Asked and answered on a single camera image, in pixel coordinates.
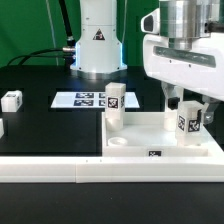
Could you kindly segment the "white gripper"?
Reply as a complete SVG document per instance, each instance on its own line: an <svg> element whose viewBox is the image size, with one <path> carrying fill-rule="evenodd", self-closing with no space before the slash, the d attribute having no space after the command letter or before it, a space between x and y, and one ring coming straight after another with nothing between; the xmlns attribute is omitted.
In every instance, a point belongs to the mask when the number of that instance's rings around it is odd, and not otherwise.
<svg viewBox="0 0 224 224"><path fill-rule="evenodd" d="M211 124L224 100L224 26L210 8L157 8L141 29L144 69L162 81L166 108L178 108L184 89L200 93L200 121Z"/></svg>

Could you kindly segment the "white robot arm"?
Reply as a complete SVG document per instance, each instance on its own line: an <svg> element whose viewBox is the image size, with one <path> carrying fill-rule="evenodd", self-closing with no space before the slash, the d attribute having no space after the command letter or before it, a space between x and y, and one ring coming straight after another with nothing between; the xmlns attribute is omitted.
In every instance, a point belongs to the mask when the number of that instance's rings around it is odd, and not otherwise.
<svg viewBox="0 0 224 224"><path fill-rule="evenodd" d="M117 0L80 0L81 38L71 69L89 78L125 70L116 36ZM202 95L199 120L209 124L224 102L224 0L159 0L144 16L143 65L162 82L167 106L177 107L182 87Z"/></svg>

